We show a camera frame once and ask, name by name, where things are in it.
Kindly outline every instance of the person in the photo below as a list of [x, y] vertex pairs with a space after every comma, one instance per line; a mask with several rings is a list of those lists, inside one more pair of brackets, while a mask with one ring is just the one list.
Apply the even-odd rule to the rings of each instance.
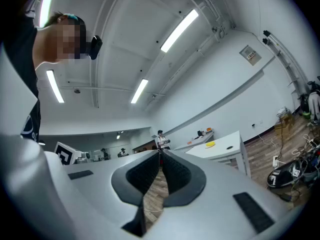
[[118, 158], [129, 156], [129, 154], [126, 153], [125, 150], [126, 150], [125, 148], [121, 148], [121, 152], [118, 154]]
[[[78, 16], [55, 12], [43, 28], [34, 25], [29, 11], [14, 19], [3, 40], [4, 49], [18, 75], [38, 98], [37, 68], [43, 63], [56, 64], [64, 59], [79, 59], [86, 53], [86, 24]], [[39, 141], [40, 101], [26, 119], [21, 135]]]
[[158, 147], [160, 150], [163, 149], [170, 149], [169, 143], [170, 143], [170, 139], [167, 139], [165, 136], [163, 136], [163, 130], [158, 130]]
[[195, 140], [199, 139], [199, 138], [202, 138], [203, 136], [206, 135], [206, 133], [203, 130], [198, 130], [197, 133], [198, 133], [198, 137], [194, 138]]
[[101, 149], [101, 152], [103, 153], [103, 158], [105, 161], [111, 159], [110, 155], [106, 152], [105, 148]]

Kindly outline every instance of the white wall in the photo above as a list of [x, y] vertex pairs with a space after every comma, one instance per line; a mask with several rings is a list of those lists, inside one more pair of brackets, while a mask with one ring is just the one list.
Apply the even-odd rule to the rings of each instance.
[[[239, 54], [246, 45], [262, 57], [254, 66]], [[272, 127], [281, 107], [294, 109], [289, 83], [254, 35], [231, 31], [170, 90], [153, 112], [153, 127], [166, 132], [172, 148], [207, 127], [214, 129], [215, 138], [240, 130], [246, 141]]]
[[78, 136], [41, 136], [40, 139], [44, 140], [45, 151], [53, 152], [57, 142], [64, 143], [72, 148], [82, 152], [107, 149], [112, 159], [118, 158], [117, 154], [124, 148], [129, 154], [132, 154], [130, 138], [121, 136], [116, 139], [117, 134], [92, 134], [92, 135], [78, 135]]
[[289, 50], [309, 81], [320, 74], [319, 43], [292, 0], [226, 0], [238, 29], [263, 35], [268, 30]]
[[[57, 104], [51, 89], [39, 92], [40, 135], [86, 135], [151, 126], [148, 116], [141, 111], [131, 111], [113, 104], [100, 108], [92, 107], [89, 90], [83, 90], [80, 94], [75, 94], [73, 90], [64, 90], [63, 98], [65, 103]], [[128, 99], [125, 102], [125, 106], [130, 105]]]
[[151, 137], [150, 127], [148, 127], [135, 131], [130, 138], [130, 144], [132, 149], [135, 149], [152, 140], [153, 138]]

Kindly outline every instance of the white cable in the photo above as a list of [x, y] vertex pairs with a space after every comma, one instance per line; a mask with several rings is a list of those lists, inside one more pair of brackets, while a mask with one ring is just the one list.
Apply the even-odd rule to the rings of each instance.
[[157, 210], [157, 211], [155, 211], [155, 210], [147, 210], [147, 209], [144, 209], [144, 210], [147, 211], [147, 212], [150, 212], [150, 213], [158, 213], [158, 212], [163, 211], [163, 209], [162, 210]]
[[201, 56], [205, 58], [205, 56], [202, 54], [202, 52], [201, 52], [201, 51], [198, 51], [198, 53], [200, 53], [200, 54], [201, 54]]
[[297, 189], [295, 189], [295, 191], [298, 191], [298, 192], [299, 192], [299, 195], [292, 195], [292, 190], [294, 189], [295, 185], [297, 185], [298, 182], [299, 182], [299, 180], [298, 180], [295, 184], [293, 184], [293, 186], [292, 186], [292, 188], [291, 188], [291, 190], [290, 190], [291, 198], [296, 198], [296, 197], [297, 197], [297, 199], [294, 200], [294, 201], [297, 201], [297, 200], [300, 198], [300, 196], [301, 196], [300, 191], [297, 190]]
[[309, 137], [309, 135], [308, 134], [304, 134], [304, 135], [302, 135], [302, 138], [304, 138], [305, 140], [307, 140], [307, 141], [311, 141], [311, 139], [310, 139], [310, 137]]
[[278, 159], [277, 159], [277, 161], [278, 161], [278, 164], [277, 164], [276, 168], [274, 168], [274, 170], [276, 170], [276, 169], [279, 168], [279, 163], [281, 163], [281, 164], [286, 164], [285, 162], [281, 162], [281, 161], [279, 161]]
[[291, 154], [294, 155], [294, 156], [296, 155], [298, 157], [298, 156], [300, 156], [301, 152], [298, 149], [294, 149], [294, 150], [292, 150]]
[[320, 171], [319, 168], [317, 166], [315, 166], [316, 170], [318, 171], [318, 179], [320, 178]]
[[263, 138], [261, 138], [260, 134], [258, 134], [258, 136], [259, 136], [259, 138], [263, 141], [264, 144], [266, 144], [266, 145], [268, 145], [268, 146], [270, 146], [271, 144], [273, 144], [274, 147], [275, 147], [275, 155], [277, 155], [277, 146], [276, 146], [276, 144], [274, 144], [273, 139], [270, 139], [270, 143], [268, 144], [268, 143], [265, 142], [265, 140], [264, 140]]
[[[306, 170], [307, 170], [307, 166], [308, 166], [308, 161], [307, 161], [307, 160], [303, 160], [302, 162], [299, 161], [299, 163], [300, 163], [300, 168], [302, 168], [302, 163], [303, 163], [303, 162], [306, 162], [306, 166], [305, 166], [303, 172], [300, 174], [300, 176], [297, 177], [296, 179], [294, 179], [294, 180], [286, 183], [286, 184], [283, 184], [282, 187], [288, 186], [288, 185], [290, 185], [290, 184], [294, 184], [294, 183], [296, 183], [298, 180], [301, 179], [301, 177], [305, 174], [305, 172], [306, 172]], [[292, 164], [290, 165], [290, 167], [287, 169], [287, 171], [289, 171], [290, 168], [291, 168], [293, 165], [294, 165], [294, 163], [292, 163]], [[268, 181], [267, 181], [266, 183], [267, 183], [267, 185], [268, 185], [269, 187], [274, 188], [273, 185], [269, 185]]]

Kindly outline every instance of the black vr headset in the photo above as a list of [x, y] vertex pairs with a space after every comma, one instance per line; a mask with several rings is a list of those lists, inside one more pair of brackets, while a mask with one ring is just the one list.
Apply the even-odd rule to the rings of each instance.
[[98, 56], [98, 53], [101, 49], [102, 46], [102, 40], [98, 35], [95, 35], [92, 38], [92, 41], [88, 44], [87, 48], [88, 48], [88, 55], [90, 57], [91, 60], [95, 60]]

